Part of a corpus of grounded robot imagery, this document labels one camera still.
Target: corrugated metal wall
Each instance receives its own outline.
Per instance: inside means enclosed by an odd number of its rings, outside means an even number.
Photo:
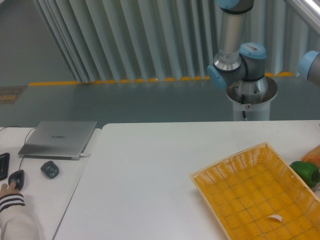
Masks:
[[[204,78],[218,50],[214,0],[34,0],[76,80]],[[243,42],[267,52],[266,72],[297,73],[318,36],[282,0],[256,0]]]

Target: white desk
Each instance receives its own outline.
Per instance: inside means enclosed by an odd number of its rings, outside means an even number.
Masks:
[[[226,239],[189,175],[263,142],[297,161],[320,144],[319,123],[108,124],[55,239]]]
[[[8,177],[19,169],[21,158],[18,152],[31,129],[15,127],[0,132],[0,154],[10,153]],[[100,129],[95,130],[85,154],[91,154],[100,132]],[[40,170],[48,159],[23,160],[21,169],[24,170],[25,180],[21,193],[37,223],[40,239],[53,239],[89,158],[81,158],[78,161],[53,160],[60,171],[54,179],[46,178]],[[3,183],[8,184],[8,178],[0,181],[0,185]]]

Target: orange vegetable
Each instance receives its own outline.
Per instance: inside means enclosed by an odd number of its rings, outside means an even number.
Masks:
[[[314,163],[320,169],[320,145],[309,151],[301,158],[302,162]]]

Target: laptop logo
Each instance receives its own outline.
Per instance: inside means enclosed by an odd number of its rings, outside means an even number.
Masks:
[[[53,139],[64,139],[66,136],[51,136]]]

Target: laptop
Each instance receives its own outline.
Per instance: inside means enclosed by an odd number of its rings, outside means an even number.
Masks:
[[[19,157],[79,160],[96,121],[41,121],[19,151]]]

